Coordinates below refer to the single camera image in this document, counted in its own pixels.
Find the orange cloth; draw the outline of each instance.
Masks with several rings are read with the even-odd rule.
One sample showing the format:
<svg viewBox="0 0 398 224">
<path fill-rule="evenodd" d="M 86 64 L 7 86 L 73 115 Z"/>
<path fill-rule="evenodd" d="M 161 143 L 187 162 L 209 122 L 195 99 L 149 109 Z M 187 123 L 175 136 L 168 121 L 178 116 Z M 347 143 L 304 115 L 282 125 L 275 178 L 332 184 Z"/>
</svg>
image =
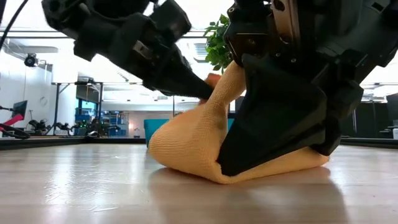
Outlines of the orange cloth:
<svg viewBox="0 0 398 224">
<path fill-rule="evenodd" d="M 178 115 L 151 137 L 149 152 L 154 159 L 166 167 L 220 184 L 309 169 L 328 162 L 328 157 L 305 147 L 234 177 L 223 175 L 216 160 L 228 131 L 228 105 L 245 88 L 244 70 L 231 63 L 207 102 Z"/>
</svg>

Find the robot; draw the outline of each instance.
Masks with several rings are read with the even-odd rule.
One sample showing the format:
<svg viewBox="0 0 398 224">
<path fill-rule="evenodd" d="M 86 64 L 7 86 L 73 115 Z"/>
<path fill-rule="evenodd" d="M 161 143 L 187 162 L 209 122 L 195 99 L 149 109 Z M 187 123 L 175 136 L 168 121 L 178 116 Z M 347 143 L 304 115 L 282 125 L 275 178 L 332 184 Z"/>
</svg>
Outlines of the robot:
<svg viewBox="0 0 398 224">
<path fill-rule="evenodd" d="M 174 0 L 143 15 L 150 0 L 43 0 L 48 24 L 165 95 L 208 99 L 212 88 L 175 42 L 191 29 Z M 329 156 L 339 121 L 361 101 L 360 83 L 398 49 L 398 0 L 235 0 L 224 35 L 245 70 L 247 92 L 224 140 L 224 175 L 310 146 Z"/>
</svg>

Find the monitor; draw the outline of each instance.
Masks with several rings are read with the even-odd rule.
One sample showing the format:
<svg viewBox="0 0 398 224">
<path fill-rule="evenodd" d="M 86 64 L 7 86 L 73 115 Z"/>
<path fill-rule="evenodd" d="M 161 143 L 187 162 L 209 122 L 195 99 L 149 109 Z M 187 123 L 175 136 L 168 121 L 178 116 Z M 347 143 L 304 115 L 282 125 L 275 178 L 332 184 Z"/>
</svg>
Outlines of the monitor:
<svg viewBox="0 0 398 224">
<path fill-rule="evenodd" d="M 15 117 L 16 115 L 20 114 L 25 119 L 26 107 L 27 107 L 27 100 L 14 103 L 14 106 L 12 107 L 13 110 L 12 117 Z"/>
</svg>

